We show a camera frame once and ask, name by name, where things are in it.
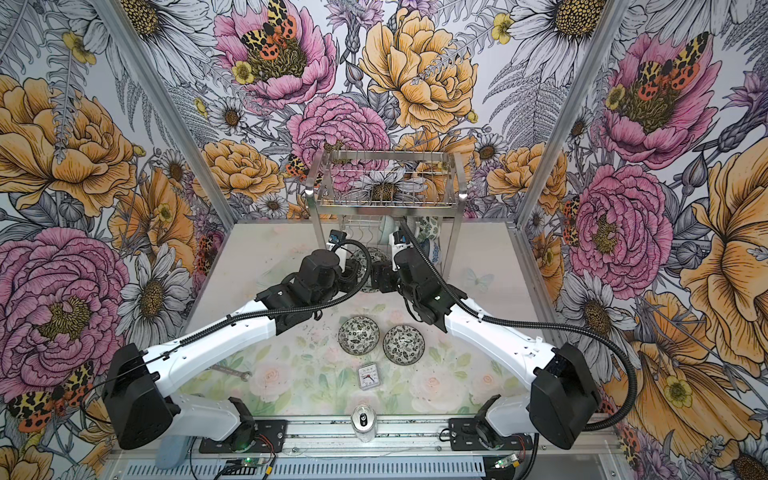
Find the green leaf pattern bowl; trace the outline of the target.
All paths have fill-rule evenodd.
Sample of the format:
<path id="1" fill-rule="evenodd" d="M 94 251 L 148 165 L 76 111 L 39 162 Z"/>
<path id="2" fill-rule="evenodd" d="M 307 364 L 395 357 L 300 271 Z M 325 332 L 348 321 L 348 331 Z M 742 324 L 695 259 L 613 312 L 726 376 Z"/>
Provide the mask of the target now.
<path id="1" fill-rule="evenodd" d="M 439 217 L 420 217 L 417 222 L 417 241 L 421 243 L 426 240 L 438 240 L 440 231 L 441 219 Z"/>

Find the mint green bowl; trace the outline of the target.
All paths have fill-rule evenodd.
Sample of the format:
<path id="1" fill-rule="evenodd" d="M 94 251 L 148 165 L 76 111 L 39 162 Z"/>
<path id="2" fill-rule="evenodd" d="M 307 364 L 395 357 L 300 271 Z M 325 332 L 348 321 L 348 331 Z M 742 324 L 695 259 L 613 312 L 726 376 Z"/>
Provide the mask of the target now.
<path id="1" fill-rule="evenodd" d="M 398 224 L 391 216 L 384 216 L 378 226 L 378 230 L 380 232 L 380 238 L 378 240 L 379 244 L 387 244 L 389 242 L 389 237 L 392 233 L 394 233 L 398 229 Z"/>

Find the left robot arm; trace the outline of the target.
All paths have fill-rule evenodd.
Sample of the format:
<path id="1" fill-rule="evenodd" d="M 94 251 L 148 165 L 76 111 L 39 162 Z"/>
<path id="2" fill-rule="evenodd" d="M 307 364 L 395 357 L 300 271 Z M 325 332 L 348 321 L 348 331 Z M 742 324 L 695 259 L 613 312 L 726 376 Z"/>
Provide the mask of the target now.
<path id="1" fill-rule="evenodd" d="M 371 265 L 369 257 L 345 260 L 338 251 L 318 249 L 298 271 L 213 324 L 146 349 L 121 347 L 101 395 L 119 447 L 133 450 L 169 435 L 228 440 L 245 434 L 251 415 L 241 400 L 212 401 L 179 389 L 225 358 L 352 298 Z"/>

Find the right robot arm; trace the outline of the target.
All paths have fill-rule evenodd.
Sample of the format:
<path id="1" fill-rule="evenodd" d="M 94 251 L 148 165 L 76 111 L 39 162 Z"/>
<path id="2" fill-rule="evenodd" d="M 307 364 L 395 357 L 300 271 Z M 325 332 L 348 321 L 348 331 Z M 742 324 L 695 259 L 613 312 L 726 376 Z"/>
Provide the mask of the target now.
<path id="1" fill-rule="evenodd" d="M 487 448 L 498 448 L 517 434 L 538 434 L 568 450 L 586 430 L 600 399 L 575 347 L 555 347 L 491 322 L 474 299 L 446 283 L 413 247 L 373 263 L 372 285 L 383 293 L 399 293 L 418 321 L 480 349 L 529 392 L 526 400 L 495 394 L 483 404 L 475 415 L 475 435 Z"/>

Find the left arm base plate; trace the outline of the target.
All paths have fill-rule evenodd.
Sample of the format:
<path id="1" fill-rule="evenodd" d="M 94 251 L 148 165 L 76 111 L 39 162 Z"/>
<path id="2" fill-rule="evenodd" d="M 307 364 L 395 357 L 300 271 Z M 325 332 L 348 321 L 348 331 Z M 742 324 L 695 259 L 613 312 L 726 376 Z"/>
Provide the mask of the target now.
<path id="1" fill-rule="evenodd" d="M 281 453 L 286 440 L 287 420 L 254 420 L 239 426 L 221 441 L 204 438 L 201 454 Z"/>

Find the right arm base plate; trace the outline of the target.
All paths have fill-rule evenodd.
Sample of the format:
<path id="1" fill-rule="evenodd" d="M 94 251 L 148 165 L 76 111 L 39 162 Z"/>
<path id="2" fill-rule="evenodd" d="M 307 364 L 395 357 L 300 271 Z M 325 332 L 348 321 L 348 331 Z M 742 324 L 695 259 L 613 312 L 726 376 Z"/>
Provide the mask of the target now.
<path id="1" fill-rule="evenodd" d="M 453 417 L 448 420 L 448 442 L 452 451 L 531 451 L 530 435 L 513 434 L 502 437 L 476 418 Z"/>

